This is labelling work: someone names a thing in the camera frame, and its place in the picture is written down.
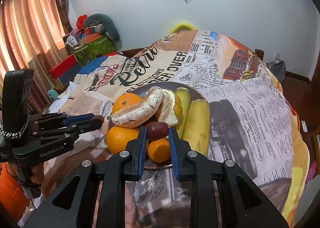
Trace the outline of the operator left hand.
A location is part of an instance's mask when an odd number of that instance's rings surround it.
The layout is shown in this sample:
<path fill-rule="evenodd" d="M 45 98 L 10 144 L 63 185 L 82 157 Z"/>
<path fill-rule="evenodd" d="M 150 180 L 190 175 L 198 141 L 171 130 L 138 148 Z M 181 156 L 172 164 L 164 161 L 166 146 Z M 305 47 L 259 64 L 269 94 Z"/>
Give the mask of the operator left hand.
<path fill-rule="evenodd" d="M 17 179 L 19 165 L 15 162 L 6 162 L 5 166 L 7 168 L 7 172 L 13 178 Z M 35 184 L 41 185 L 44 182 L 44 163 L 32 167 L 31 171 L 33 173 L 31 176 L 31 181 Z"/>

